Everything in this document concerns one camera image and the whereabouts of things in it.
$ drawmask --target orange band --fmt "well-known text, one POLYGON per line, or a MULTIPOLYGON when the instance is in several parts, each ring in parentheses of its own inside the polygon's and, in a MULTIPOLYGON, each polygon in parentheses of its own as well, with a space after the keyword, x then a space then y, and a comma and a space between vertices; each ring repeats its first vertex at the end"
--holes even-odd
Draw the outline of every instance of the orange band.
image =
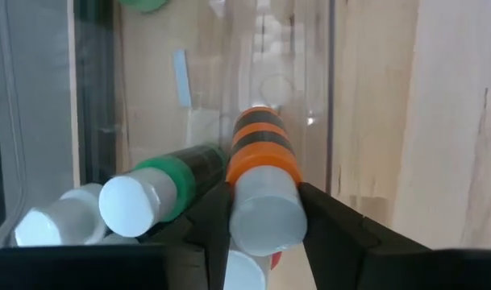
POLYGON ((232 145, 236 145, 236 143, 246 135, 249 135, 251 133, 257 132, 257 131, 269 131, 269 132, 274 132, 278 133, 279 135, 288 138, 288 135, 286 132, 281 129, 280 127, 273 125, 271 123, 266 123, 266 122, 258 122, 258 123, 253 123, 250 125, 246 125, 243 129, 239 130, 236 132, 236 134, 232 138, 232 145))
POLYGON ((228 166, 227 182, 234 185, 246 171, 262 165, 281 168, 292 176, 296 184, 302 182, 295 156, 290 150, 272 142, 256 142, 236 152, 228 166))

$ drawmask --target transparent acrylic panel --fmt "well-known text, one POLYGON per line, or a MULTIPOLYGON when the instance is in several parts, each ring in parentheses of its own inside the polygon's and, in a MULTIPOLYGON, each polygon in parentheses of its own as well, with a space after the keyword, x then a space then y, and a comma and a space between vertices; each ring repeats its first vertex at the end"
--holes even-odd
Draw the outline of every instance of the transparent acrylic panel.
MULTIPOLYGON (((305 180, 326 189, 329 5, 0 1, 0 247, 38 236, 32 226, 13 234, 24 222, 89 216, 64 196, 96 196, 87 184, 143 160, 207 142, 229 151, 236 118, 253 106, 280 114, 305 180)), ((291 271, 313 283, 304 256, 285 253, 272 287, 286 288, 291 271)))

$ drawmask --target green cap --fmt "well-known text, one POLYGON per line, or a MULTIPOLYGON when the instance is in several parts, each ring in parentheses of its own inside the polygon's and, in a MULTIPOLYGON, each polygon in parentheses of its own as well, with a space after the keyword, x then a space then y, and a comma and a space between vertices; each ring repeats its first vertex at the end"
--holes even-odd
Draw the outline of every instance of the green cap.
POLYGON ((131 6, 141 12, 152 12, 163 6, 168 0, 119 0, 123 5, 131 6))
POLYGON ((195 197, 195 178, 193 173, 182 160, 170 155, 152 158, 138 164, 134 169, 156 168, 168 174, 177 187, 177 202, 173 211, 163 219, 170 222, 181 214, 195 197))

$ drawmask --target white cap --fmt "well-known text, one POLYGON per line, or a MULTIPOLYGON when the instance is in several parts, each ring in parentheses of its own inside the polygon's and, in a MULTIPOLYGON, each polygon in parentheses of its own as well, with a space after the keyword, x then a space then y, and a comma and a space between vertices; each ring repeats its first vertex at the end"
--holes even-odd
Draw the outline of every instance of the white cap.
POLYGON ((270 257, 247 255, 231 242, 223 290, 266 290, 270 263, 270 257))
POLYGON ((301 243, 306 230, 306 213, 290 174, 258 166, 238 179, 230 232, 240 250, 272 255, 301 243))
POLYGON ((107 181, 98 207, 111 230, 134 238, 171 213, 176 199, 177 187, 168 174, 143 168, 107 181))
POLYGON ((138 245, 139 242, 135 238, 125 238, 119 234, 109 234, 101 242, 100 245, 138 245))
POLYGON ((18 246, 89 245, 102 240, 106 226, 98 212, 100 184, 65 193, 47 208, 32 208, 15 229, 18 246))

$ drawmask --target black frame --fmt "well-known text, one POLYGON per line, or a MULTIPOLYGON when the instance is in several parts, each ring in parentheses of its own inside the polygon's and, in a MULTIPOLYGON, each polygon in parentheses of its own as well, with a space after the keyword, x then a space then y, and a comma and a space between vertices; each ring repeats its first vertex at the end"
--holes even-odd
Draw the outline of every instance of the black frame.
POLYGON ((74 1, 82 184, 104 184, 116 173, 114 5, 74 1))
MULTIPOLYGON (((432 251, 311 184, 301 184, 299 193, 317 289, 491 289, 491 251, 432 251)), ((221 290, 230 212, 231 186, 220 184, 145 245, 0 250, 0 288, 221 290)))

